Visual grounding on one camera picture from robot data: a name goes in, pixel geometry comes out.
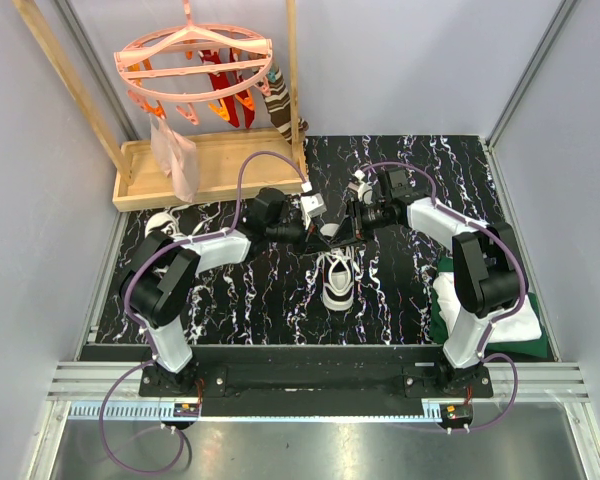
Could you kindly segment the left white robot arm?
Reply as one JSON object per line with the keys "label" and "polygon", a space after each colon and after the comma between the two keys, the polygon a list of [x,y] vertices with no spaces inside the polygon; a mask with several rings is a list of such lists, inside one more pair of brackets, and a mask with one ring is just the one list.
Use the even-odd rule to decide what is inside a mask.
{"label": "left white robot arm", "polygon": [[176,396],[195,388],[197,362],[185,338],[180,314],[199,274],[239,264],[270,243],[308,246],[313,219],[326,212],[322,195],[308,183],[300,195],[300,216],[285,219],[287,196],[264,188],[231,227],[199,236],[170,236],[157,229],[141,243],[120,281],[127,316],[145,331],[151,357],[142,370]]}

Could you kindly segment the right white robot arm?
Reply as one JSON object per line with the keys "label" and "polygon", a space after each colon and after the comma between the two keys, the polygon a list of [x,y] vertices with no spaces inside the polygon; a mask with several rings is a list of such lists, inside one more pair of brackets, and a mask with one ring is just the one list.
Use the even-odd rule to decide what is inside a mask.
{"label": "right white robot arm", "polygon": [[452,397],[478,377],[488,341],[498,324],[522,309],[528,281],[509,224],[487,224],[451,209],[437,199],[434,183],[413,188],[407,170],[396,162],[357,170],[345,217],[321,233],[332,251],[343,251],[371,240],[380,228],[403,225],[450,252],[460,310],[433,375],[437,390]]}

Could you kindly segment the white shoelace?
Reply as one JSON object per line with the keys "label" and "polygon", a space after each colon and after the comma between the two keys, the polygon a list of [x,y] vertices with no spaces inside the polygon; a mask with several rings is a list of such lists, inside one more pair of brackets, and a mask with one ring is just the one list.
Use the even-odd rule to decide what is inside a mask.
{"label": "white shoelace", "polygon": [[316,260],[318,276],[322,280],[322,297],[343,302],[354,295],[362,269],[354,247],[334,248],[321,253]]}

